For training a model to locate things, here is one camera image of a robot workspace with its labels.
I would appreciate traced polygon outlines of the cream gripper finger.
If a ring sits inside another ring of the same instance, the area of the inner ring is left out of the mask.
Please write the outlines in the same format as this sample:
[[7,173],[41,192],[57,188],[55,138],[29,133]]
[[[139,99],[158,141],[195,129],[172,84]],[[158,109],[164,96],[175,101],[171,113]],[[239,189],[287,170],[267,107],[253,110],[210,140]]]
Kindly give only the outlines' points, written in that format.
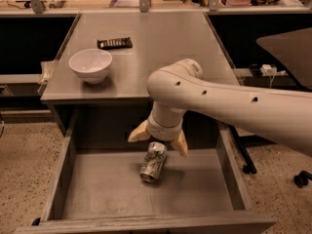
[[171,141],[171,147],[179,153],[180,156],[186,157],[188,154],[188,145],[184,131],[181,131],[178,137]]
[[147,121],[143,121],[138,127],[131,131],[128,142],[137,142],[150,139],[150,133],[147,131]]

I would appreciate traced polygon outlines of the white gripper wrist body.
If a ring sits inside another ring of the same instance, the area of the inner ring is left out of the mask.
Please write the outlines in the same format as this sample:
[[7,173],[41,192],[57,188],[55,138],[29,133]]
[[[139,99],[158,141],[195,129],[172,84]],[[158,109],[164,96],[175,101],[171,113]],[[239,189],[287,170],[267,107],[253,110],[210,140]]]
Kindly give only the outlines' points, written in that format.
[[181,133],[182,120],[167,124],[161,123],[152,114],[147,119],[147,131],[149,134],[162,141],[171,141],[177,139]]

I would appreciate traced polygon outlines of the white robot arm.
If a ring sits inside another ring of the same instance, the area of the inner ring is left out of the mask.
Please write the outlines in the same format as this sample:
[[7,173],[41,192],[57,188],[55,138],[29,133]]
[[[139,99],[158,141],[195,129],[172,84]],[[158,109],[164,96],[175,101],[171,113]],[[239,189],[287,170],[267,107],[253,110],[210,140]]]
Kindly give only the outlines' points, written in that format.
[[203,69],[193,59],[154,71],[147,79],[152,111],[128,141],[155,137],[185,156],[188,147],[182,120],[191,110],[312,155],[311,94],[211,83],[202,76]]

